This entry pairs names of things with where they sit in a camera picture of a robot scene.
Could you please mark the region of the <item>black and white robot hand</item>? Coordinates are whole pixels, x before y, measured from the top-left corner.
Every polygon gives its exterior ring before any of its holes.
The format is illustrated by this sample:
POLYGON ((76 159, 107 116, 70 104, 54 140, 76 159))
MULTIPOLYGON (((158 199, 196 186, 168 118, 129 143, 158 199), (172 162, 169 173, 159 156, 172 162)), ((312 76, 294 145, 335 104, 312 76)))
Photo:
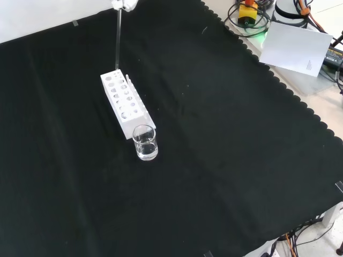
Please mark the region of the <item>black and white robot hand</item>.
POLYGON ((112 0, 111 4, 116 11, 124 10, 130 12, 135 9, 138 0, 112 0))

